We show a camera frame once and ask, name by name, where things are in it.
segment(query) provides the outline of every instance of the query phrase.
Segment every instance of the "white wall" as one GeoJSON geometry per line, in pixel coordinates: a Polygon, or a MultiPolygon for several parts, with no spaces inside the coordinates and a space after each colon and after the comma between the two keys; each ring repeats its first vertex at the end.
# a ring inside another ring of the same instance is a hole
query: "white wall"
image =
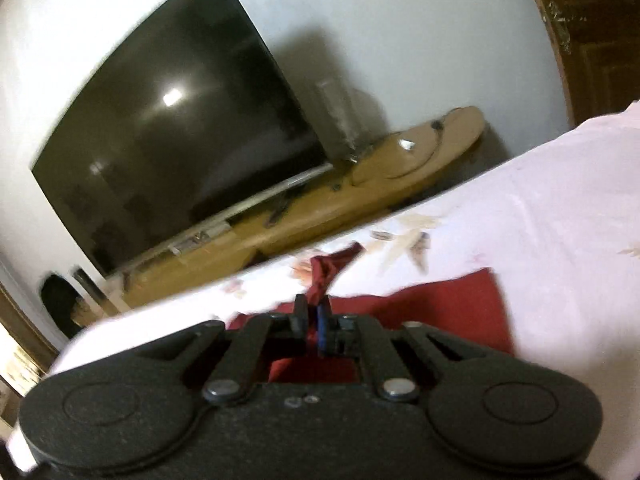
{"type": "MultiPolygon", "coordinates": [[[[92,71],[162,1],[0,5],[0,252],[30,292],[77,264],[97,277],[30,166],[92,71]]],[[[389,130],[475,104],[516,155],[567,129],[533,0],[241,1],[320,129],[309,87],[331,72],[368,94],[389,130]]]]}

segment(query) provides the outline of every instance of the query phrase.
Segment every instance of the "bed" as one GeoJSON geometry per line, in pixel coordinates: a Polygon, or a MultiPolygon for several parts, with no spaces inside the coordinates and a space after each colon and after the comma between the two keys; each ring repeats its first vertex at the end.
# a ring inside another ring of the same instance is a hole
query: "bed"
{"type": "MultiPolygon", "coordinates": [[[[212,317],[264,312],[303,292],[308,259],[360,242],[335,296],[385,295],[493,269],[519,357],[587,383],[604,407],[588,463],[604,478],[640,474],[640,103],[591,119],[440,196],[75,338],[53,372],[212,317]],[[419,258],[410,248],[425,237],[419,258]]],[[[19,431],[9,444],[33,465],[19,431]]]]}

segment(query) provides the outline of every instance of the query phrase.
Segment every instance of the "small metal object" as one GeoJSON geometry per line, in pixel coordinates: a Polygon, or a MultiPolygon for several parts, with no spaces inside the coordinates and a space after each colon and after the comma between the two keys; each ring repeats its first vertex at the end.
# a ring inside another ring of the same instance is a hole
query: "small metal object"
{"type": "Polygon", "coordinates": [[[398,144],[403,150],[407,150],[410,152],[415,147],[415,142],[412,140],[400,139],[398,140],[398,144]]]}
{"type": "Polygon", "coordinates": [[[551,0],[548,8],[551,15],[551,22],[556,26],[560,48],[562,48],[565,53],[571,54],[571,34],[567,27],[570,19],[567,19],[564,14],[562,14],[562,10],[555,1],[551,0]]]}
{"type": "Polygon", "coordinates": [[[214,397],[223,399],[240,391],[240,384],[233,379],[216,379],[207,384],[207,391],[214,397]]]}
{"type": "Polygon", "coordinates": [[[348,330],[349,332],[353,332],[356,328],[356,319],[358,316],[355,314],[345,314],[344,316],[340,316],[338,318],[338,325],[341,330],[348,330]]]}
{"type": "Polygon", "coordinates": [[[300,397],[287,397],[284,399],[284,405],[287,408],[299,408],[302,406],[302,399],[300,397]]]}
{"type": "Polygon", "coordinates": [[[394,378],[388,379],[382,387],[392,397],[400,397],[410,394],[415,390],[415,383],[409,379],[394,378]]]}

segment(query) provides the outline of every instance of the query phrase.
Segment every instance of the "metal rivet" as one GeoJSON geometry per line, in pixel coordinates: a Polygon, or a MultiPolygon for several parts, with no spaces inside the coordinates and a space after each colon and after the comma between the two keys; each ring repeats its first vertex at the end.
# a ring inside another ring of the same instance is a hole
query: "metal rivet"
{"type": "Polygon", "coordinates": [[[408,152],[410,152],[415,147],[415,142],[407,139],[398,140],[398,144],[403,150],[407,150],[408,152]]]}
{"type": "Polygon", "coordinates": [[[409,379],[393,378],[388,379],[382,384],[383,390],[392,397],[399,397],[410,394],[415,390],[415,383],[409,379]]]}
{"type": "Polygon", "coordinates": [[[284,399],[284,405],[287,408],[299,408],[302,406],[302,399],[300,397],[287,397],[284,399]]]}
{"type": "Polygon", "coordinates": [[[228,397],[240,391],[240,384],[233,379],[216,379],[207,383],[207,391],[214,397],[228,397]]]}

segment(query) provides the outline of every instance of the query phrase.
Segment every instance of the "tv screen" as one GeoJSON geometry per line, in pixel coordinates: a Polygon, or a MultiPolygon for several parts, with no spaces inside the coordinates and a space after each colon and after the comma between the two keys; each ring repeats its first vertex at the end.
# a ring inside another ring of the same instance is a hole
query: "tv screen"
{"type": "Polygon", "coordinates": [[[168,0],[106,59],[33,174],[103,274],[326,162],[238,0],[168,0]]]}

